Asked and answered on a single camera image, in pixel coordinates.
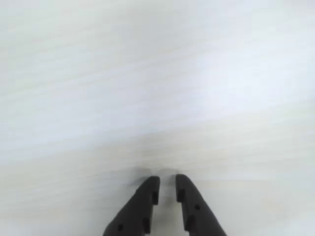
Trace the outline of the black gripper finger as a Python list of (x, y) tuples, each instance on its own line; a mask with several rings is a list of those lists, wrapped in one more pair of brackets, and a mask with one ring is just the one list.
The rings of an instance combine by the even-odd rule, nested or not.
[(104, 236), (145, 236), (151, 233), (154, 206), (158, 205), (160, 177), (148, 177), (107, 225)]
[(175, 177), (176, 199), (181, 204), (184, 230), (190, 236), (226, 236), (201, 193), (184, 174)]

